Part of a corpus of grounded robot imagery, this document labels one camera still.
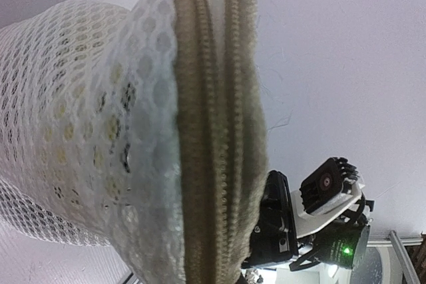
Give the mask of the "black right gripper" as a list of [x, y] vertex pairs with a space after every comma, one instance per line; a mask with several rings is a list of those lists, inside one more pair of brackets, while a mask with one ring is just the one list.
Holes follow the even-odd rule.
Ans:
[[287, 177], [272, 170], [268, 174], [259, 220], [250, 237], [250, 256], [244, 261], [244, 267], [271, 267], [297, 256], [296, 227]]

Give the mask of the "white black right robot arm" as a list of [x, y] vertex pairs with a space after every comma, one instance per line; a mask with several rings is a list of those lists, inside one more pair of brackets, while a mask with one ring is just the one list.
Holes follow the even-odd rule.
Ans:
[[325, 263], [353, 269], [367, 248], [367, 215], [374, 202], [362, 192], [356, 167], [330, 158], [290, 191], [287, 177], [270, 171], [242, 269], [288, 262], [291, 271]]

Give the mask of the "white mesh laundry bag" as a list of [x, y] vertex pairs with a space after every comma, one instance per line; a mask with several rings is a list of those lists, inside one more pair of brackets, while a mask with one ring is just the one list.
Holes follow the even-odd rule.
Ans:
[[1, 30], [1, 221], [143, 283], [236, 283], [268, 170], [256, 0], [69, 0]]

